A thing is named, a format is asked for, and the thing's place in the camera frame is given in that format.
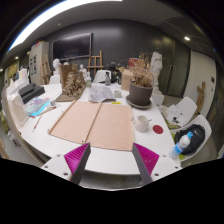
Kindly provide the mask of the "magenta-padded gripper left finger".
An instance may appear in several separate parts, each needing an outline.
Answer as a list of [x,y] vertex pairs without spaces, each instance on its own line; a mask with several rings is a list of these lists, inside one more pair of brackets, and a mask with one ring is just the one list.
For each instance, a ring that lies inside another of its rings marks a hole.
[[42,169],[72,183],[79,184],[91,153],[89,143],[73,149],[65,155],[56,154]]

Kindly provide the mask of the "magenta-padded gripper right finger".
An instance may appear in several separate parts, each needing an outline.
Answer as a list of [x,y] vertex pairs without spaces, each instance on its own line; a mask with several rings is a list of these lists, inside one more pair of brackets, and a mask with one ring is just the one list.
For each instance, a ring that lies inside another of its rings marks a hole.
[[133,144],[132,153],[144,185],[181,170],[168,155],[159,155],[137,143]]

